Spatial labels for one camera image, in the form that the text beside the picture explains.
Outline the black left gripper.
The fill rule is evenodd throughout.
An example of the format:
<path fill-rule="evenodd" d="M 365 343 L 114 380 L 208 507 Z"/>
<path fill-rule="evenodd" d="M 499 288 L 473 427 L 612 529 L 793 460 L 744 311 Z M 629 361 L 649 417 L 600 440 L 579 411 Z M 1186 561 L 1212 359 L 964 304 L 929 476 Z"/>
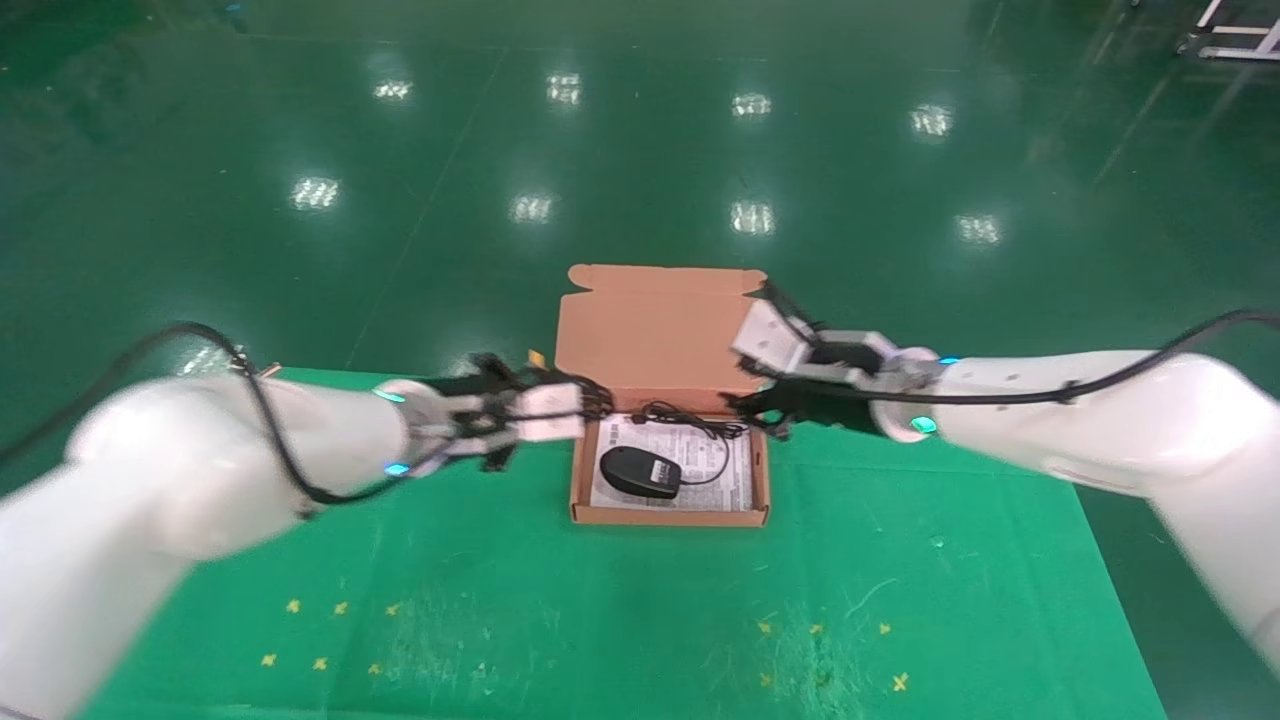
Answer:
<path fill-rule="evenodd" d="M 596 397 L 596 383 L 553 366 L 511 365 L 494 354 L 471 356 L 472 375 L 434 378 L 428 386 L 444 398 L 454 432 L 442 452 L 448 459 L 483 459 L 484 471 L 503 471 L 522 445 L 576 441 L 585 418 L 512 418 L 515 404 L 581 404 Z"/>

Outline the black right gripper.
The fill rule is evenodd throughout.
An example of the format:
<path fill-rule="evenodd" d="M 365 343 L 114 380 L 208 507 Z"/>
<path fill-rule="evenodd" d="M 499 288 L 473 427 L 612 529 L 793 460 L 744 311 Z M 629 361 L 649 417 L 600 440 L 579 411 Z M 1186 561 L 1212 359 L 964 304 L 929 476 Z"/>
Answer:
<path fill-rule="evenodd" d="M 750 395 L 722 393 L 726 411 L 745 427 L 787 442 L 803 418 L 824 425 L 874 427 L 872 401 L 858 396 L 869 389 L 901 348 L 876 331 L 823 331 L 773 281 L 763 281 L 762 299 L 806 348 L 795 365 L 810 398 L 799 411 L 794 388 L 771 386 Z"/>

